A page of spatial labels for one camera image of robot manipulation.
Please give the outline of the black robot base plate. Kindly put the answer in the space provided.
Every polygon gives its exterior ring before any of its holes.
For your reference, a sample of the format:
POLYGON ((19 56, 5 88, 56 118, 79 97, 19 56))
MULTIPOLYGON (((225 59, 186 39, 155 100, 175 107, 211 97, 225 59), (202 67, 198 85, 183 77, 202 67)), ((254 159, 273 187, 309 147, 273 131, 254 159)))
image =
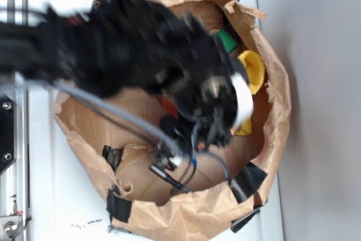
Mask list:
POLYGON ((1 174, 15 159, 15 115, 14 102, 7 96, 1 97, 1 174))

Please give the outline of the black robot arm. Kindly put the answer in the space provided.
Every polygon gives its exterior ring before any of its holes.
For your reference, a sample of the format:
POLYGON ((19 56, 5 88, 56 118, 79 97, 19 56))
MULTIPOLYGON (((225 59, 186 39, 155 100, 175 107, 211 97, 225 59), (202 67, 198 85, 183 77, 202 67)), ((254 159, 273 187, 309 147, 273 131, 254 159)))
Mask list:
POLYGON ((86 16, 49 8, 35 26, 1 24, 1 71, 71 80, 102 98, 123 87, 174 98, 194 144, 228 145, 253 113, 248 75, 191 14, 148 0, 105 0, 86 16))

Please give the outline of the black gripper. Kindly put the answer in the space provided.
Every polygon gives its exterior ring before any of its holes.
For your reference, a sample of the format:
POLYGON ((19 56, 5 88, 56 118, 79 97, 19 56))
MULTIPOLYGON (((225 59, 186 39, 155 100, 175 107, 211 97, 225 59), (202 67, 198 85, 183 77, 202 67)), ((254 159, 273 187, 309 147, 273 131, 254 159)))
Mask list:
POLYGON ((158 16, 153 43, 153 88, 171 95, 184 121, 192 123, 191 143, 226 146, 235 116, 231 74, 235 57, 220 38, 210 35, 193 16, 158 16))

